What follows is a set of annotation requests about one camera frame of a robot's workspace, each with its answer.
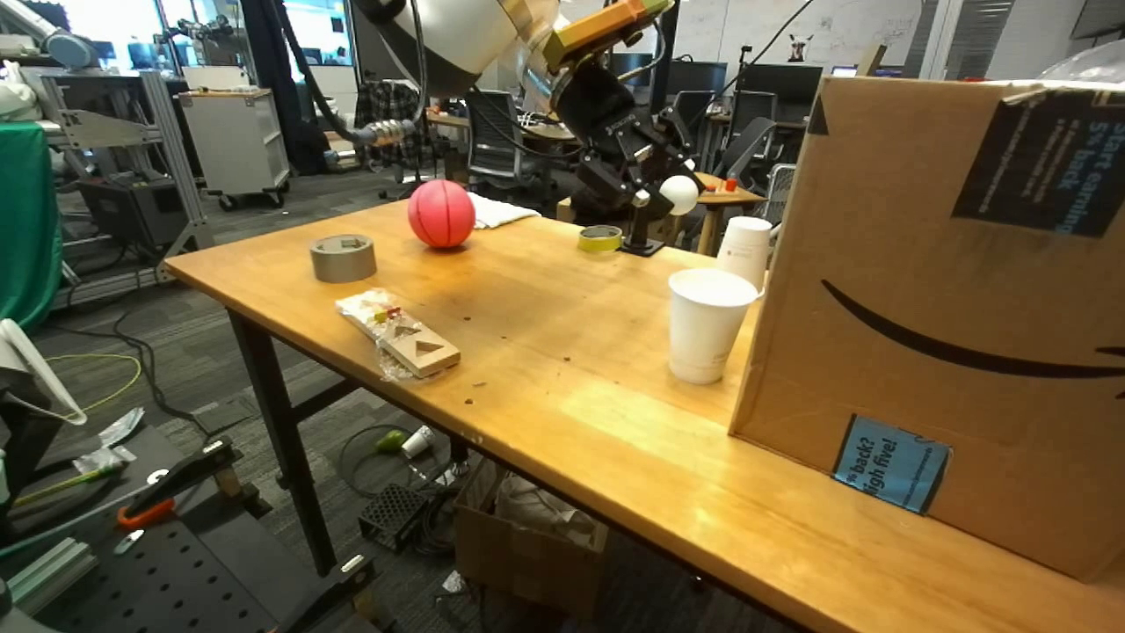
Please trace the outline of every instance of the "wooden tabletop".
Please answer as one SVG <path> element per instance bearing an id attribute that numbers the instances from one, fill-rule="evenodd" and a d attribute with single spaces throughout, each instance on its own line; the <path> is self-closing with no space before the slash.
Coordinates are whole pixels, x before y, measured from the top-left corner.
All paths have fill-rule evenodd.
<path id="1" fill-rule="evenodd" d="M 371 283 L 319 285 L 311 243 L 361 231 Z M 471 441 L 707 577 L 816 631 L 1121 631 L 1125 575 L 1081 583 L 729 438 L 750 358 L 685 386 L 664 368 L 669 274 L 707 258 L 584 258 L 529 220 L 427 250 L 405 206 L 173 258 L 173 274 L 388 400 Z M 388 288 L 461 350 L 433 383 L 381 383 L 334 298 Z"/>
<path id="2" fill-rule="evenodd" d="M 709 177 L 709 173 L 698 173 L 698 181 L 703 182 L 703 191 L 700 191 L 703 209 L 750 209 L 750 206 L 764 200 L 758 193 L 751 193 L 739 182 L 733 188 L 729 181 Z"/>

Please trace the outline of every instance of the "paper cup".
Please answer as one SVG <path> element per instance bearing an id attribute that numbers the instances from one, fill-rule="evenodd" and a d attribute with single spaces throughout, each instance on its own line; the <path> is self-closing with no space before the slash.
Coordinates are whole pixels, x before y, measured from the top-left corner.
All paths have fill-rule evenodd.
<path id="1" fill-rule="evenodd" d="M 733 220 L 717 245 L 717 269 L 764 288 L 774 224 L 767 220 Z"/>
<path id="2" fill-rule="evenodd" d="M 726 376 L 750 304 L 758 288 L 720 269 L 693 269 L 669 279 L 669 368 L 685 383 Z"/>

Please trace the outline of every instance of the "wooden block with holes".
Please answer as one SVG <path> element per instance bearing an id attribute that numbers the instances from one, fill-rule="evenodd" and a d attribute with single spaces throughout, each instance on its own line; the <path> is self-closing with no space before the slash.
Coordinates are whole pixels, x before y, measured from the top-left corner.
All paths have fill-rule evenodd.
<path id="1" fill-rule="evenodd" d="M 419 319 L 392 326 L 381 336 L 381 345 L 416 376 L 433 376 L 461 363 L 461 352 Z"/>

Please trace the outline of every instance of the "machine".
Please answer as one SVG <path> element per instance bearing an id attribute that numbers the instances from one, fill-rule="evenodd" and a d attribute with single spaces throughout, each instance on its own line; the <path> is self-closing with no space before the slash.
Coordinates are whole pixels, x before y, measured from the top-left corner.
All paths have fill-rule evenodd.
<path id="1" fill-rule="evenodd" d="M 98 67 L 94 41 L 42 22 L 23 0 L 0 0 L 0 22 L 12 22 L 14 29 L 27 33 L 67 70 Z"/>
<path id="2" fill-rule="evenodd" d="M 693 211 L 700 182 L 690 129 L 673 111 L 645 112 L 608 70 L 676 0 L 618 0 L 573 25 L 555 0 L 355 0 L 427 95 L 465 95 L 515 41 L 548 74 L 551 112 L 584 140 L 573 215 L 582 224 L 632 221 L 626 254 L 655 254 L 647 224 Z"/>

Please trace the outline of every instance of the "green object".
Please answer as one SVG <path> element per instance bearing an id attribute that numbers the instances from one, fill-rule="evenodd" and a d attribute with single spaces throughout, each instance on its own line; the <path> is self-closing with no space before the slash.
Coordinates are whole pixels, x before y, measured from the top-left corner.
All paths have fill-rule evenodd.
<path id="1" fill-rule="evenodd" d="M 35 332 L 58 298 L 64 231 L 47 133 L 0 125 L 0 316 Z"/>
<path id="2" fill-rule="evenodd" d="M 400 442 L 405 442 L 405 441 L 408 441 L 408 434 L 392 431 L 392 434 L 381 438 L 375 451 L 381 451 L 381 454 L 400 454 Z"/>

